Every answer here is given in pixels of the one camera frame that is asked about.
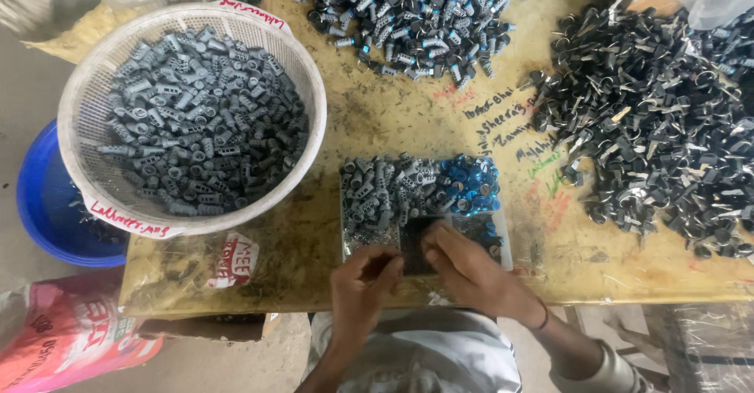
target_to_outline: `wooden table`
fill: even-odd
[[[534,91],[520,92],[533,69],[552,72],[550,41],[559,17],[608,0],[513,0],[504,20],[518,25],[492,58],[496,78],[479,69],[464,91],[448,76],[413,82],[363,73],[353,49],[336,51],[293,0],[265,0],[311,52],[327,92],[327,129],[301,184],[273,210],[234,230],[260,245],[248,285],[204,285],[227,232],[154,241],[132,236],[121,292],[128,315],[184,318],[200,314],[329,309],[329,273],[341,259],[338,168],[345,156],[404,150],[445,157],[490,154],[500,169],[514,271],[551,304],[750,300],[754,265],[714,256],[700,261],[684,239],[660,223],[642,249],[635,234],[589,220],[580,197],[589,187],[559,181],[564,150],[529,125]],[[382,56],[381,50],[372,56]],[[391,307],[451,299],[434,276],[405,279]]]

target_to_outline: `white plastic basket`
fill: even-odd
[[[102,159],[97,147],[117,143],[106,126],[113,112],[107,100],[111,79],[140,38],[158,41],[168,30],[201,31],[210,25],[218,36],[230,35],[273,54],[296,85],[309,116],[303,156],[288,176],[266,196],[229,214],[185,217],[167,213],[161,203],[137,196],[123,170]],[[286,22],[249,4],[233,0],[182,4],[141,16],[111,32],[73,71],[60,99],[58,139],[62,160],[81,189],[90,212],[118,228],[152,238],[206,234],[245,223],[281,201],[311,166],[325,130],[325,89],[315,62],[291,34]]]

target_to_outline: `hand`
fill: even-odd
[[[421,238],[421,249],[456,299],[486,314],[513,318],[527,328],[544,322],[547,310],[539,298],[448,223],[432,224]]]
[[[364,246],[333,272],[333,339],[331,345],[358,349],[379,319],[385,298],[403,276],[403,258],[395,247]],[[390,260],[376,280],[365,280],[369,268]]]

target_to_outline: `wrist bracelet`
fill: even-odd
[[[550,310],[547,308],[547,305],[544,304],[544,301],[540,296],[537,296],[537,300],[542,303],[542,307],[544,308],[544,322],[542,323],[542,325],[535,328],[535,330],[541,330],[545,325],[547,325],[548,322],[550,322]]]

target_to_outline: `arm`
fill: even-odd
[[[604,351],[596,341],[549,314],[517,276],[500,268],[479,244],[452,226],[435,223],[424,234],[421,246],[456,299],[486,314],[513,318],[530,329],[561,377],[587,379],[602,366]]]
[[[376,280],[365,279],[370,269],[386,262]],[[335,392],[348,365],[356,358],[366,337],[377,324],[382,304],[403,276],[403,258],[398,249],[362,247],[333,272],[333,337],[322,359],[296,393]]]

